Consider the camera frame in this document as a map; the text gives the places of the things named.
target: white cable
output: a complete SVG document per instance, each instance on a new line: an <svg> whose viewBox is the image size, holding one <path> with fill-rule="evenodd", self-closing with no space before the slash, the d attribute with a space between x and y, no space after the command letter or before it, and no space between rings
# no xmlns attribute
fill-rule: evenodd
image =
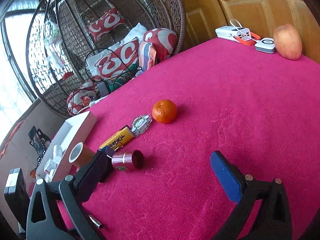
<svg viewBox="0 0 320 240"><path fill-rule="evenodd" d="M235 25L231 22L232 20L236 21L236 22L239 24L239 27L235 26ZM251 38L248 34L243 33L241 30L238 29L238 28L243 28L243 27L242 27L242 25L240 24L240 22L238 22L236 19L231 19L231 20L230 20L230 24L231 24L233 27L235 27L239 32L241 32L243 35L249 37L249 39L251 39L251 40L253 40L253 41L255 41L255 42L258 42L257 40Z"/></svg>

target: blue gripper pad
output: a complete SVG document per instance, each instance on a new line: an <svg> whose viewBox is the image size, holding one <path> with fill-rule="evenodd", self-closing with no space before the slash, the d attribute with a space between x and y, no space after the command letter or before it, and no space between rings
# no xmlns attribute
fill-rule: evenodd
<svg viewBox="0 0 320 240"><path fill-rule="evenodd" d="M237 181L236 177L216 152L212 153L210 162L211 168L218 177L218 180L229 200L239 203L242 197L241 185Z"/></svg>

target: window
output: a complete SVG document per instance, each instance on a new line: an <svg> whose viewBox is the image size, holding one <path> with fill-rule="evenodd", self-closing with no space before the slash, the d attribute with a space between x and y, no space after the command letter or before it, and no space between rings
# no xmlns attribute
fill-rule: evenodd
<svg viewBox="0 0 320 240"><path fill-rule="evenodd" d="M14 15L5 18L5 26L7 30L8 40L12 49L14 58L23 73L24 78L32 88L28 69L26 65L26 41L29 30L29 25L33 13Z"/></svg>
<svg viewBox="0 0 320 240"><path fill-rule="evenodd" d="M26 65L26 39L39 0L15 0L1 23L0 141L36 100Z"/></svg>
<svg viewBox="0 0 320 240"><path fill-rule="evenodd" d="M22 89L12 70L1 36L0 66L2 77L0 82L0 141L2 141L15 121L31 106L32 101Z"/></svg>

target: green cloth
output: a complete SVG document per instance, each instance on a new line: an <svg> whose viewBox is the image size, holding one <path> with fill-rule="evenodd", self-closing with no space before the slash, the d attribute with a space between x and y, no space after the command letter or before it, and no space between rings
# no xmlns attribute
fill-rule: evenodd
<svg viewBox="0 0 320 240"><path fill-rule="evenodd" d="M111 92L117 90L119 87L123 86L124 84L126 84L128 81L130 81L132 78L135 77L135 74L138 71L138 67L139 67L139 62L135 63L135 64L131 64L128 68L128 70L124 70L124 72L116 77L116 78L112 78L108 80L112 82L112 84L109 85L109 89Z"/></svg>

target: tape roll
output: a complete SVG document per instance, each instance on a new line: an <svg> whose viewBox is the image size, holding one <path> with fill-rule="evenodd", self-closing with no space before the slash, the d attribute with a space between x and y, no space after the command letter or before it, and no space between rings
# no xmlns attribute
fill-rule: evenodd
<svg viewBox="0 0 320 240"><path fill-rule="evenodd" d="M95 153L92 150L82 142L79 142L70 152L69 162L80 169L82 166L88 164L94 155Z"/></svg>

